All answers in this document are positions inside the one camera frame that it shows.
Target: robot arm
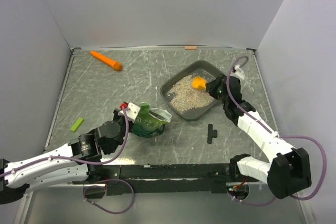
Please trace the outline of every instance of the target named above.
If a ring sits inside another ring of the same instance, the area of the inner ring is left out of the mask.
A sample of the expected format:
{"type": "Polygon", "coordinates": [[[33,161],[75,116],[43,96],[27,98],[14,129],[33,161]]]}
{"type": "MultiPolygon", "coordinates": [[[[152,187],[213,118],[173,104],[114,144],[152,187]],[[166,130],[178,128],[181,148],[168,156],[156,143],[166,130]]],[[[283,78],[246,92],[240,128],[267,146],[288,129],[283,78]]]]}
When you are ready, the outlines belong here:
{"type": "MultiPolygon", "coordinates": [[[[133,103],[122,105],[128,107],[130,130],[140,107],[133,103]]],[[[106,155],[114,153],[124,141],[125,130],[123,111],[115,110],[113,121],[105,122],[56,150],[19,162],[0,159],[0,204],[16,201],[23,194],[45,186],[90,180],[90,165],[65,158],[100,162],[101,150],[106,155]]]]}
{"type": "Polygon", "coordinates": [[[218,76],[206,84],[206,91],[213,98],[221,100],[225,115],[252,138],[269,161],[266,163],[248,154],[237,155],[230,160],[230,174],[250,176],[267,183],[271,192],[279,199],[310,187],[308,153],[303,148],[296,149],[281,139],[278,132],[274,132],[262,120],[255,108],[242,99],[240,80],[230,77],[229,87],[233,98],[254,119],[243,113],[229,97],[226,80],[224,74],[218,76]]]}

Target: toy carrot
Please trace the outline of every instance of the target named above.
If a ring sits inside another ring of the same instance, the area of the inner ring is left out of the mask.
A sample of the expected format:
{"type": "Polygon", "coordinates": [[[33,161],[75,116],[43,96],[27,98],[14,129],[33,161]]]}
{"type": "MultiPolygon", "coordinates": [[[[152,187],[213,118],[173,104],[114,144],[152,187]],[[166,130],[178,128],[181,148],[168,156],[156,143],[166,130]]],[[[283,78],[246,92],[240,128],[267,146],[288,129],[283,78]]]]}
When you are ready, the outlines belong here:
{"type": "Polygon", "coordinates": [[[110,58],[107,58],[106,56],[96,52],[96,51],[90,51],[91,55],[94,56],[96,59],[104,62],[105,64],[111,66],[114,70],[120,71],[122,69],[122,65],[120,62],[111,60],[110,58]]]}

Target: grain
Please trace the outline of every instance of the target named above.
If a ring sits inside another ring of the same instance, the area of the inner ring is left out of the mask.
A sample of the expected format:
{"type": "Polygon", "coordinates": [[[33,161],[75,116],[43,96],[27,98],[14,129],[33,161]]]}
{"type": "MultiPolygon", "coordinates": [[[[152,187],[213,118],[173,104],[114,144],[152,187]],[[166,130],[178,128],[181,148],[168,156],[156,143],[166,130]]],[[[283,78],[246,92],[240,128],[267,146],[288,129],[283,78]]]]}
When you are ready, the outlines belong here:
{"type": "Polygon", "coordinates": [[[180,113],[207,106],[214,101],[205,90],[193,88],[193,79],[192,75],[184,77],[168,92],[168,96],[173,96],[171,105],[180,113]]]}

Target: table surface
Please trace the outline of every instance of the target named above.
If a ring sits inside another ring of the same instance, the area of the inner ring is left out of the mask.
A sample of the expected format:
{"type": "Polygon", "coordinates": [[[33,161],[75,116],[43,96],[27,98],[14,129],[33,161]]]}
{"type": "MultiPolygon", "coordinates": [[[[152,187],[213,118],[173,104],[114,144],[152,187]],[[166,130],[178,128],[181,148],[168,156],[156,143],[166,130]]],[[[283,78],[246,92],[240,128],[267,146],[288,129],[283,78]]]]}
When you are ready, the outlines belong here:
{"type": "MultiPolygon", "coordinates": [[[[197,121],[187,122],[173,112],[160,96],[160,87],[169,78],[196,60],[206,60],[223,73],[238,56],[250,58],[244,67],[243,99],[251,103],[274,129],[271,110],[251,50],[105,50],[98,51],[122,63],[122,71],[93,58],[88,50],[76,49],[68,80],[50,138],[49,150],[77,138],[82,133],[112,120],[113,110],[123,101],[148,102],[168,110],[172,120],[162,135],[140,138],[133,134],[123,153],[111,164],[209,164],[228,163],[237,154],[247,153],[266,160],[247,134],[226,118],[220,104],[197,121]],[[76,132],[70,130],[78,117],[84,122],[76,132]],[[217,130],[217,138],[207,144],[207,126],[217,130]]],[[[114,154],[103,155],[103,161],[114,154]]]]}

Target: white wall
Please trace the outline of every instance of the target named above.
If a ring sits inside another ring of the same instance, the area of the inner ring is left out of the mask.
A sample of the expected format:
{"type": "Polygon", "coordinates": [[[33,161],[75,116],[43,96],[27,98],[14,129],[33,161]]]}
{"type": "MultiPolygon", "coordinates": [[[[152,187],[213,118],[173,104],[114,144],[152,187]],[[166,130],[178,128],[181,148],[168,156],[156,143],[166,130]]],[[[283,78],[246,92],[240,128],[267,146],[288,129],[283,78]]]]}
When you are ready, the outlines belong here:
{"type": "Polygon", "coordinates": [[[45,0],[70,47],[257,48],[283,0],[45,0]]]}
{"type": "MultiPolygon", "coordinates": [[[[0,0],[0,158],[42,153],[69,56],[43,0],[0,0]]],[[[1,223],[18,204],[0,205],[1,223]]]]}
{"type": "MultiPolygon", "coordinates": [[[[335,3],[336,0],[284,0],[257,50],[281,133],[315,137],[327,152],[326,179],[310,200],[317,223],[336,220],[335,3]]],[[[313,186],[316,185],[321,172],[318,149],[305,141],[291,142],[309,151],[313,186]]]]}

